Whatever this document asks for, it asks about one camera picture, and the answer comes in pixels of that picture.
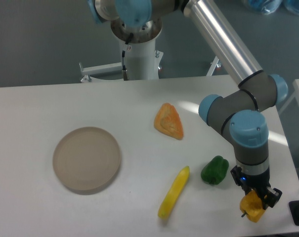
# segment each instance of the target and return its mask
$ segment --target yellow bell pepper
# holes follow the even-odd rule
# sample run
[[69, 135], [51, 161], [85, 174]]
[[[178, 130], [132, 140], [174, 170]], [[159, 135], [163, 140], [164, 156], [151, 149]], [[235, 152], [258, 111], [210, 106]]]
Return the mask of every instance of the yellow bell pepper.
[[247, 218], [252, 222], [258, 222], [264, 214], [265, 210], [262, 209], [261, 199], [257, 196], [255, 190], [251, 190], [240, 201], [240, 210], [246, 214]]
[[190, 175], [190, 168], [188, 166], [184, 167], [177, 177], [175, 178], [172, 186], [170, 187], [165, 199], [160, 205], [158, 210], [158, 216], [162, 219], [168, 219], [169, 215], [177, 202], [185, 184], [188, 181]]

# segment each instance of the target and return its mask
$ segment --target black wire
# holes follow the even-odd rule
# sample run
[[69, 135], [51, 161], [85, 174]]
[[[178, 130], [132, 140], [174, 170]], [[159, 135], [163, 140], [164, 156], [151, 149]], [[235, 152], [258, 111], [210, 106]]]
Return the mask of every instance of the black wire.
[[[129, 37], [125, 41], [125, 44], [126, 45], [129, 44], [131, 42], [131, 40], [133, 39], [133, 37], [134, 37], [134, 34], [130, 33]], [[125, 66], [125, 63], [124, 63], [124, 58], [125, 58], [125, 50], [122, 51], [122, 68], [123, 68], [123, 71], [126, 71], [126, 66]]]

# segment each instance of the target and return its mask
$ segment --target green pepper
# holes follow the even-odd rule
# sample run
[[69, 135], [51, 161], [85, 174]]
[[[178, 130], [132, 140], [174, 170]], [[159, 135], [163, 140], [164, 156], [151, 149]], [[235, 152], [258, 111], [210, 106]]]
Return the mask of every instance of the green pepper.
[[221, 156], [214, 157], [201, 171], [201, 178], [209, 184], [219, 184], [228, 170], [228, 161]]

